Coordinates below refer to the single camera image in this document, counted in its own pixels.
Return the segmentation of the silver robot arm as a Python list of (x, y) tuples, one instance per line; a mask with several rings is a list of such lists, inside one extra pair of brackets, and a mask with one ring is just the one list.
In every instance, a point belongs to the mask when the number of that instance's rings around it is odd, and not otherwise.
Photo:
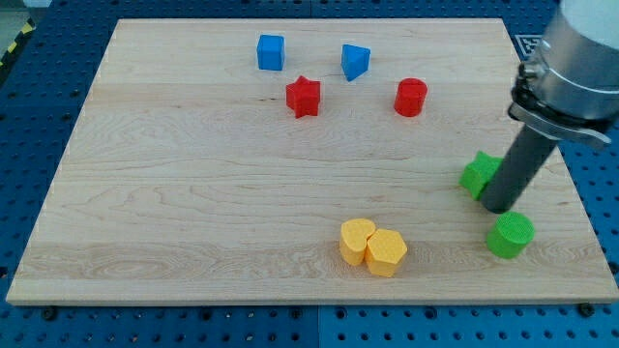
[(515, 145), (550, 151), (561, 140), (603, 149), (618, 119), (618, 1), (564, 0), (518, 67), (509, 115)]

